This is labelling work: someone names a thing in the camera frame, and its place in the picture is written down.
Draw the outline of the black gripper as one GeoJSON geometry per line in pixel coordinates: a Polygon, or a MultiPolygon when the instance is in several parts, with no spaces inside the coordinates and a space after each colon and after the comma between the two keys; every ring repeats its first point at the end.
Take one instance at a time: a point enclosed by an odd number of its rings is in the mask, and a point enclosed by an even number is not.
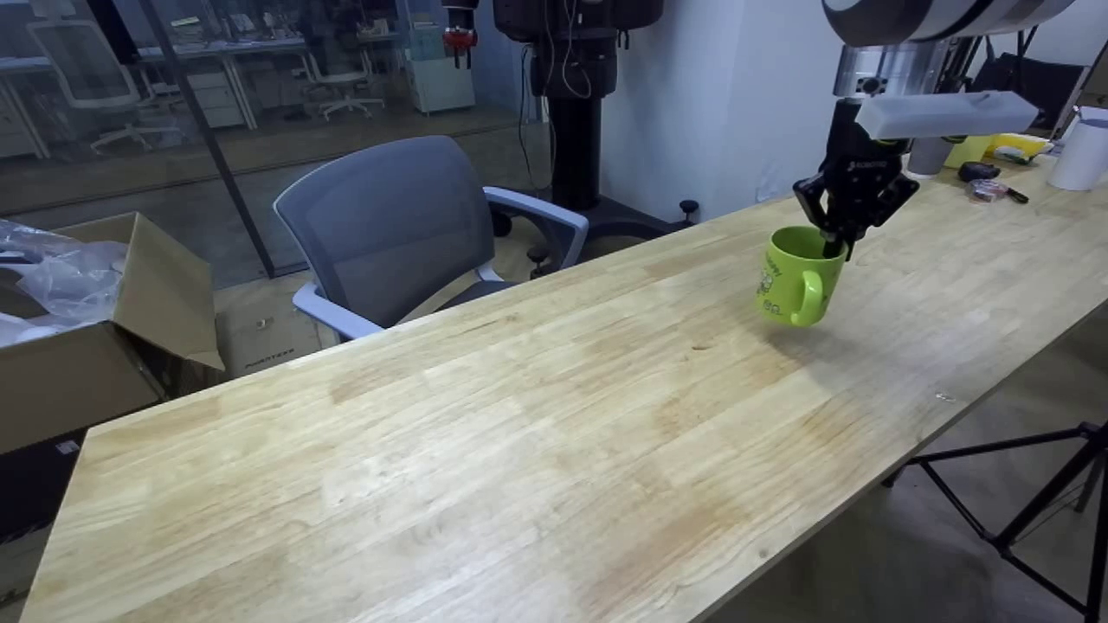
{"type": "Polygon", "coordinates": [[[902,163],[905,142],[868,139],[855,114],[858,100],[835,104],[821,168],[792,185],[805,215],[826,231],[826,257],[843,257],[917,195],[902,163]]]}

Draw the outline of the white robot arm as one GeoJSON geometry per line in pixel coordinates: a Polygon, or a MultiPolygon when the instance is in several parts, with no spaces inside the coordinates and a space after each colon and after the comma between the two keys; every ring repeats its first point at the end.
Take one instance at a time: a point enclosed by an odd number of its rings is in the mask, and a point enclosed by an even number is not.
{"type": "MultiPolygon", "coordinates": [[[[1040,29],[1073,0],[821,0],[830,33],[848,51],[929,51],[949,43],[1040,29]]],[[[1022,133],[1036,107],[1012,89],[933,89],[899,77],[894,86],[848,89],[835,100],[827,152],[792,195],[821,231],[826,257],[852,257],[852,247],[887,225],[915,195],[905,148],[917,139],[962,139],[1022,133]]]]}

